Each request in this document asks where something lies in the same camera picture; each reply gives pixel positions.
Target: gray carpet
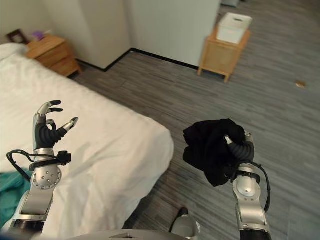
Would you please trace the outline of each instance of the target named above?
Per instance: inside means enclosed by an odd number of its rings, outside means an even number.
[[[240,239],[231,184],[213,188],[182,160],[185,128],[231,118],[253,134],[255,161],[268,172],[272,239],[319,239],[320,3],[250,0],[221,12],[253,17],[251,39],[228,84],[219,75],[197,76],[135,52],[108,72],[84,65],[74,79],[158,121],[174,139],[169,169],[125,227],[168,231],[185,206],[201,225],[201,240]],[[306,89],[296,87],[296,80],[306,82]],[[261,188],[264,205],[264,180]]]

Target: drawer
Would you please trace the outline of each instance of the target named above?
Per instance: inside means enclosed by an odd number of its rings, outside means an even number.
[[[213,72],[231,73],[237,53],[236,48],[209,42],[203,68]]]
[[[68,57],[51,66],[50,69],[67,77],[76,72],[78,70],[78,66],[72,57]]]
[[[39,61],[43,66],[50,68],[51,66],[58,63],[62,59],[67,58],[68,56],[69,52],[67,46],[65,44],[62,44],[37,57],[36,60]]]

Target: white basket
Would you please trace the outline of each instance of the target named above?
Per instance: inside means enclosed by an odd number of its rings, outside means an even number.
[[[239,44],[252,22],[252,17],[228,12],[219,22],[216,38],[220,41]]]

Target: robotic arm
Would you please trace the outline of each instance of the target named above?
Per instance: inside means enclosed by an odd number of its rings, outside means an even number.
[[[76,125],[78,118],[71,119],[59,129],[52,119],[46,118],[48,113],[63,110],[52,107],[60,103],[61,101],[54,100],[43,104],[33,118],[33,154],[29,154],[34,156],[34,163],[30,165],[30,171],[33,172],[30,179],[31,188],[22,196],[10,226],[10,230],[25,230],[25,233],[30,234],[30,238],[42,232],[47,220],[54,190],[62,178],[58,166],[71,162],[71,154],[60,151],[55,156],[53,147]]]
[[[43,104],[33,118],[33,154],[28,154],[22,150],[14,150],[7,154],[13,166],[31,182],[30,191],[27,191],[20,200],[17,210],[12,218],[9,229],[23,239],[31,239],[34,235],[42,232],[47,220],[53,195],[56,186],[62,178],[59,165],[65,166],[71,162],[71,154],[67,151],[60,151],[55,156],[53,147],[60,141],[67,132],[72,129],[78,118],[71,119],[67,124],[57,129],[52,119],[47,119],[46,115],[51,112],[61,112],[61,108],[52,107],[59,105],[61,101],[55,100]],[[245,144],[237,145],[228,136],[225,136],[230,152],[239,160],[235,166],[231,182],[236,203],[236,217],[241,240],[271,240],[270,228],[266,218],[266,211],[270,203],[270,186],[266,172],[263,168],[253,162],[254,143],[250,133],[245,135]],[[34,161],[30,165],[33,172],[31,178],[16,165],[12,158],[12,153],[21,153],[29,159],[34,156]],[[255,173],[254,167],[260,168],[267,180],[268,199],[265,208],[260,204],[261,189],[259,186],[260,176]],[[109,239],[109,238],[135,238],[143,239],[185,239],[168,232],[150,230],[114,230],[103,233],[93,233],[76,237],[77,240],[87,239]]]
[[[242,240],[271,240],[270,228],[267,222],[266,211],[270,204],[270,186],[266,172],[268,198],[265,208],[260,204],[261,189],[260,176],[255,173],[254,166],[261,168],[253,162],[254,143],[250,133],[245,133],[245,144],[240,146],[225,137],[231,153],[240,161],[233,175],[233,194],[237,201],[235,211]]]

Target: mattress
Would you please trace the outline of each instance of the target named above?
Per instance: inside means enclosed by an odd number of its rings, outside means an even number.
[[[61,127],[79,121],[54,147],[72,154],[61,166],[62,181],[43,237],[65,239],[121,229],[166,171],[173,156],[170,132],[104,96],[13,53],[0,62],[0,171],[14,171],[6,153],[33,152],[33,116],[45,102],[61,100],[63,112],[49,113]],[[16,156],[21,167],[29,162]]]

